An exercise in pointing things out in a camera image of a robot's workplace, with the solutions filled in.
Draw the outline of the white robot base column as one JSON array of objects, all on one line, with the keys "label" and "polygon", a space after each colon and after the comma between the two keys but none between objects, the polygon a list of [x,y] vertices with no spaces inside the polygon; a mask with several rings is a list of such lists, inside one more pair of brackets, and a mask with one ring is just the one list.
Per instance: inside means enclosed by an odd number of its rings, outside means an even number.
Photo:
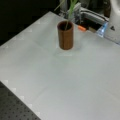
[{"label": "white robot base column", "polygon": [[104,15],[109,18],[104,37],[120,43],[120,0],[104,0]]}]

